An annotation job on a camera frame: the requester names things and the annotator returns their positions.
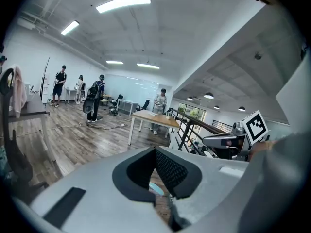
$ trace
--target white ceiling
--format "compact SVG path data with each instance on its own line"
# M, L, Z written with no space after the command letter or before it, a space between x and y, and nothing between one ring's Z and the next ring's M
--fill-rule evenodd
M210 108L219 105L223 111L237 112L244 106L249 113L260 110L270 119L287 122L275 96L300 63L302 40L288 17L280 10L275 14L276 23L213 67L206 67L204 75L174 97L186 100L196 96L200 100L195 103L206 103ZM254 58L256 52L262 55L260 60ZM205 99L206 92L212 92L215 99Z
M185 60L198 58L193 47L204 44L240 2L151 0L148 5L98 13L96 6L108 1L29 0L22 9L27 14L21 16L109 69L155 72L136 66L149 62L161 67L158 74L179 77L180 70L187 68ZM60 35L73 20L80 22L79 27ZM125 64L110 65L105 60Z

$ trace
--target pink towel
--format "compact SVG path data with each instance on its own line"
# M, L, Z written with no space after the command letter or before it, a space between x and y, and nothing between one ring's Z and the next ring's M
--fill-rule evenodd
M20 117L20 111L27 102L26 88L21 74L20 67L13 65L9 68L13 68L13 109L15 111L15 117Z

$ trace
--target table leg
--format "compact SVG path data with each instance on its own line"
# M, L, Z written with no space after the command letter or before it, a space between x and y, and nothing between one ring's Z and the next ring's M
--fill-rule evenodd
M134 128L134 122L135 122L135 117L132 118L132 124L131 124L130 135L129 135L129 137L128 137L128 145L131 145L132 134L133 134L133 128Z
M168 135L168 133L169 133L169 130L170 130L170 127L167 127L167 131L166 131L166 133L165 133L165 138L167 138L167 135Z
M132 113L133 104L131 103L130 115Z
M53 151L52 151L51 146L50 146L50 141L49 141L48 132L47 132L47 126L45 124L45 114L42 114L40 119L41 119L41 124L42 124L42 132L43 132L44 142L48 147L48 153L49 153L50 158L52 159L52 161L55 161L56 159L55 159L55 156L54 156Z
M173 134L173 137L172 137L172 140L171 140L171 143L170 143L170 145L169 145L169 148L170 148L170 149L173 147L174 141L176 141L177 131L178 131L178 129L175 129L174 134Z
M140 127L139 127L139 132L141 131L141 127L142 127L142 123L144 122L144 120L140 120Z

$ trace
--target wooden floor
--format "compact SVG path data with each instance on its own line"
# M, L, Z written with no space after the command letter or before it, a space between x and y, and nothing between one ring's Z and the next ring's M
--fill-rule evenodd
M47 111L50 112L50 115L46 115L48 129L63 126L73 127L78 126L79 123L86 125L82 104L77 105L72 102L66 105L61 103L58 108L47 105ZM110 130L90 127L63 127L48 130L56 163L53 163L47 152L43 151L47 147L43 141L42 132L33 133L41 130L39 119L10 123L10 132L15 129L17 136L24 135L17 137L17 143L33 166L34 177L31 184L46 181L52 185L79 165L125 151L148 146L168 147L169 138L164 138L166 132L164 127L159 128L158 135L153 135L152 131L149 130L150 124L144 123L144 128L139 132L139 120L135 121L136 128L133 131L132 144L128 146L131 116L128 115L128 112L120 112L121 115L119 116L112 116L108 112L108 107L100 106L99 115L103 118L96 123L96 126L102 126L106 129L120 126L123 123L126 123L127 126ZM157 196L155 208L167 222L170 216L167 203L168 191L156 171L152 174L151 182L160 186L165 192L165 196L162 198Z

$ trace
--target black shorts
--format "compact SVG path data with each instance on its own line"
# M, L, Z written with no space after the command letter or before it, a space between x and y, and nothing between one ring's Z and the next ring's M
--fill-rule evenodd
M62 86L54 86L54 89L53 89L53 95L58 95L58 96L61 96L62 95L62 89L63 87Z

